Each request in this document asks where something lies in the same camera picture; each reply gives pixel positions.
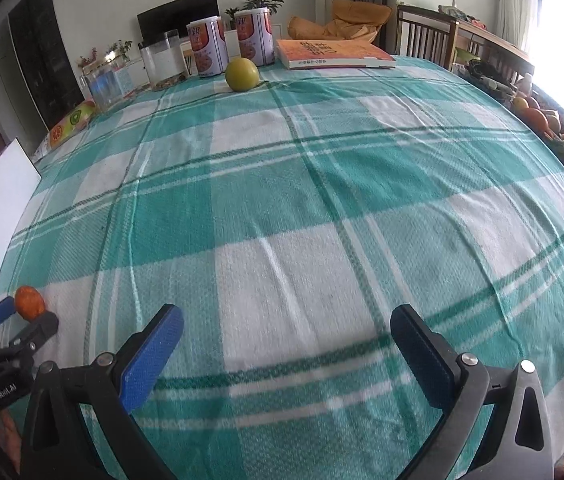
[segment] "checkered tablecloth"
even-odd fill
[[[183,339],[134,415],[179,478],[390,479],[440,415],[389,333],[410,303],[486,364],[536,363],[559,456],[562,165],[429,62],[261,75],[141,94],[38,163],[0,273],[59,316],[38,363],[89,363],[174,303]]]

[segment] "black door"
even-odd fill
[[[28,89],[51,129],[84,100],[64,50],[53,0],[22,0],[9,13],[9,26]]]

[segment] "glass jar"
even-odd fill
[[[82,69],[95,104],[102,112],[135,94],[124,58],[118,51],[109,52]]]
[[[140,43],[138,47],[153,90],[163,90],[188,77],[177,30],[169,30],[155,43]]]

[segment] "television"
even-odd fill
[[[161,35],[177,29],[181,38],[188,37],[187,25],[195,20],[219,16],[217,0],[174,0],[137,15],[144,44],[159,41]]]

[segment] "orange book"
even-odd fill
[[[361,40],[277,40],[277,51],[288,69],[366,66],[394,68],[395,58]]]

